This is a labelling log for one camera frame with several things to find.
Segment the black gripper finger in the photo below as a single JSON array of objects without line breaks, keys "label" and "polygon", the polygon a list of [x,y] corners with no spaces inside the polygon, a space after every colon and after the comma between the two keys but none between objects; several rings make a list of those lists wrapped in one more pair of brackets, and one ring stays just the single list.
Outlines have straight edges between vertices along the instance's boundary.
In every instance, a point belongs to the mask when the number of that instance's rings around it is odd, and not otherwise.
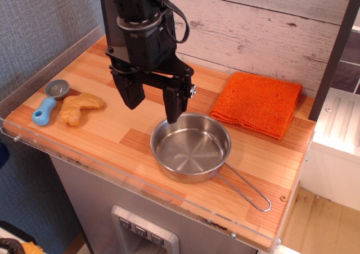
[{"label": "black gripper finger", "polygon": [[166,87],[163,89],[163,100],[167,122],[176,123],[181,114],[187,110],[188,98],[182,90]]},{"label": "black gripper finger", "polygon": [[145,99],[143,84],[135,79],[134,73],[125,74],[116,69],[110,72],[125,105],[131,110],[135,109]]}]

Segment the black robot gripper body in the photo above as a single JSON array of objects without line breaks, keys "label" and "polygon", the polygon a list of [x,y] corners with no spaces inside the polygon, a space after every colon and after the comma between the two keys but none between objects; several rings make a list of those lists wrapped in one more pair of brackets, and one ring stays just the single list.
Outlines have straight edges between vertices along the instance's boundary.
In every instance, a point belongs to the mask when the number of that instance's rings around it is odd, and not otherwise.
[{"label": "black robot gripper body", "polygon": [[176,56],[178,43],[187,40],[187,26],[182,40],[176,39],[173,11],[158,11],[141,22],[117,17],[125,45],[108,44],[106,55],[111,58],[113,73],[135,82],[159,89],[175,90],[178,98],[191,98],[196,93],[191,76],[194,70]]}]

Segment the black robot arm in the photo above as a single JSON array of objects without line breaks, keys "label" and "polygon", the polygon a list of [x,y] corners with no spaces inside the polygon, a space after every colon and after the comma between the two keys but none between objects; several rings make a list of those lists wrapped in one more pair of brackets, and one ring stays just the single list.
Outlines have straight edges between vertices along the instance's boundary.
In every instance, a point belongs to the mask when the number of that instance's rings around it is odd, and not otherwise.
[{"label": "black robot arm", "polygon": [[196,93],[194,70],[176,56],[190,34],[187,25],[183,38],[176,37],[174,15],[185,20],[184,13],[170,0],[112,0],[102,9],[106,55],[125,105],[132,110],[145,99],[144,85],[161,89],[167,121],[175,123]]}]

